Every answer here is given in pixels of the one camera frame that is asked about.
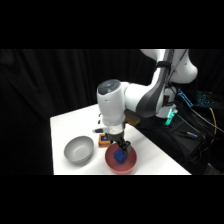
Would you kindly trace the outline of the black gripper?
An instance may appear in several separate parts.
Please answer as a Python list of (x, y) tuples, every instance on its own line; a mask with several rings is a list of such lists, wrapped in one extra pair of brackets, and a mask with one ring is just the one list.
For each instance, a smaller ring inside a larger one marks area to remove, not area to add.
[(129, 154), (131, 151), (131, 143), (124, 140), (124, 133), (110, 134), (107, 133), (106, 136), (111, 142), (116, 142), (118, 149), (124, 154)]

